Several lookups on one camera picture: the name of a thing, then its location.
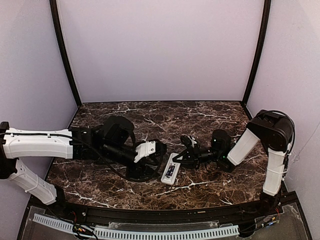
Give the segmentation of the blue purple AAA battery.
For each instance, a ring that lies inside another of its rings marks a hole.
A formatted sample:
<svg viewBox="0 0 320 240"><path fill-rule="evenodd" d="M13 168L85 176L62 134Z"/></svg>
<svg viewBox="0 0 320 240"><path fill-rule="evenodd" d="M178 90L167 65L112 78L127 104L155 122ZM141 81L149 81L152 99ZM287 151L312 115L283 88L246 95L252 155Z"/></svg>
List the blue purple AAA battery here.
<svg viewBox="0 0 320 240"><path fill-rule="evenodd" d="M174 165L170 165L169 166L169 168L168 168L168 170L166 172L166 177L167 178L170 178L173 175L174 169L175 169Z"/></svg>

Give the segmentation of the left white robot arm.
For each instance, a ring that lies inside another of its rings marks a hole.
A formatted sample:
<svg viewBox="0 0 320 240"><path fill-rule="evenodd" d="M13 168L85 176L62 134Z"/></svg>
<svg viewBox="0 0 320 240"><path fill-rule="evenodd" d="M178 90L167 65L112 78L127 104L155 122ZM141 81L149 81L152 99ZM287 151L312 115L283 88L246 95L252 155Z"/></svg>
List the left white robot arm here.
<svg viewBox="0 0 320 240"><path fill-rule="evenodd" d="M0 178L9 180L50 206L65 202L64 190L32 172L24 157L94 160L107 165L120 178L144 183L158 177L167 145L158 139L136 141L134 124L123 116L110 116L95 127L56 131L19 130L0 124Z"/></svg>

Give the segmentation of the white remote control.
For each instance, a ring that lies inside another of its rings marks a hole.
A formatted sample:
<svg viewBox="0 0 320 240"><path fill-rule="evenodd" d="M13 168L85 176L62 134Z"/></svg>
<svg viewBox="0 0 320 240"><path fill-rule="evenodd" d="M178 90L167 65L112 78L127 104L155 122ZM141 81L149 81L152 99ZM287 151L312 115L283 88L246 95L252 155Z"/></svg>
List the white remote control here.
<svg viewBox="0 0 320 240"><path fill-rule="evenodd" d="M173 185L176 181L178 171L180 169L180 163L173 161L173 158L176 157L178 153L171 153L167 164L164 168L164 172L161 177L161 182L166 185Z"/></svg>

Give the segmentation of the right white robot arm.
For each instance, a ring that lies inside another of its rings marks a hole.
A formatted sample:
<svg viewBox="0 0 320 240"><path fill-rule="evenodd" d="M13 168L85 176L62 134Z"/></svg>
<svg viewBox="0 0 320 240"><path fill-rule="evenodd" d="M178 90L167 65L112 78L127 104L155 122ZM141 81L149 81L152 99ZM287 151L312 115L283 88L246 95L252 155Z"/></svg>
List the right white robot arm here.
<svg viewBox="0 0 320 240"><path fill-rule="evenodd" d="M191 169L215 162L218 168L228 173L241 165L257 146L262 147L267 163L256 211L266 214L279 204L289 156L296 140L295 123L286 113L260 110L246 124L235 143L232 143L231 136L224 129L212 132L208 148L201 148L192 136L183 135L180 140L185 149L174 155L172 162Z"/></svg>

